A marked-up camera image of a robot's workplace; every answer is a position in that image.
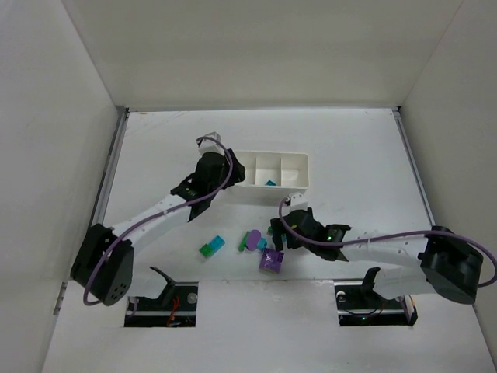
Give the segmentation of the purple square lego brick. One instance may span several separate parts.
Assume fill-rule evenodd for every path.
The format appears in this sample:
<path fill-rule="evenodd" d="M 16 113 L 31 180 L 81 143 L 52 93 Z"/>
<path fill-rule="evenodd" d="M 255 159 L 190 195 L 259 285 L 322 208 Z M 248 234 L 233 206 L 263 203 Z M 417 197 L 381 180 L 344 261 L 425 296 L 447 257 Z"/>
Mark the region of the purple square lego brick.
<path fill-rule="evenodd" d="M 284 253 L 276 251 L 275 249 L 266 248 L 262 251 L 261 260 L 259 262 L 259 269 L 279 274 L 283 263 Z"/>

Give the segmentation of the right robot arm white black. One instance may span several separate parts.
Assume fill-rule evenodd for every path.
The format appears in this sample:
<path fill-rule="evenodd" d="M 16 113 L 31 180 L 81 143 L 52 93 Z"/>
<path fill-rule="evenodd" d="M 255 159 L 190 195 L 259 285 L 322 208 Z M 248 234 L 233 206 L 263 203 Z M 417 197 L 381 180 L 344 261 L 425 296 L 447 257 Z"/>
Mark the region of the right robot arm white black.
<path fill-rule="evenodd" d="M 484 261 L 476 242 L 447 228 L 381 235 L 344 224 L 323 225 L 310 208 L 270 221 L 276 250 L 305 248 L 329 262 L 371 262 L 362 289 L 385 300 L 437 294 L 472 305 Z"/>

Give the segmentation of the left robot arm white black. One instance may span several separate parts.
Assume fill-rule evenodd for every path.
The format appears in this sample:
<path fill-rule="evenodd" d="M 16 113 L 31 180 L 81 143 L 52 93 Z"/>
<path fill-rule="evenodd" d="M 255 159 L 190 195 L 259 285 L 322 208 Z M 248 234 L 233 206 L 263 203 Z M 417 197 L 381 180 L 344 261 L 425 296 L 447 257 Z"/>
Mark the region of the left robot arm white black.
<path fill-rule="evenodd" d="M 163 270 L 134 269 L 134 259 L 165 233 L 191 222 L 210 207 L 220 191 L 245 179 L 233 150 L 204 153 L 195 171 L 155 206 L 113 227 L 95 224 L 85 234 L 70 278 L 84 288 L 86 305 L 111 306 L 121 298 L 166 303 L 171 293 Z"/>

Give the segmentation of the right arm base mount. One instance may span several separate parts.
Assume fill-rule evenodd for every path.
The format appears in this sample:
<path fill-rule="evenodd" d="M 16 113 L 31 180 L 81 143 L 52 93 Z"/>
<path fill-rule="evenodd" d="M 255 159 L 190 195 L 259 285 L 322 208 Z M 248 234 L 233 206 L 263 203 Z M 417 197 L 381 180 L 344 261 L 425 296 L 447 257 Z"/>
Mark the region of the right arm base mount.
<path fill-rule="evenodd" d="M 335 300 L 339 325 L 342 327 L 408 326 L 418 320 L 411 296 L 391 300 L 373 291 L 374 275 L 379 267 L 369 269 L 361 281 L 336 281 Z"/>

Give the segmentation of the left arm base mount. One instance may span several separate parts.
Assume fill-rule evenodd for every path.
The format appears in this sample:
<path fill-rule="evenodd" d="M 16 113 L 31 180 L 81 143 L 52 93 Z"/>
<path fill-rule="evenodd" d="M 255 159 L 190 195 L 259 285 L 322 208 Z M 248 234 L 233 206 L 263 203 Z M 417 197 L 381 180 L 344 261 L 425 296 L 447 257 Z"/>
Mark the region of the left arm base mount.
<path fill-rule="evenodd" d="M 176 282 L 151 268 L 165 281 L 157 298 L 128 298 L 125 328 L 193 328 L 196 326 L 198 282 Z"/>

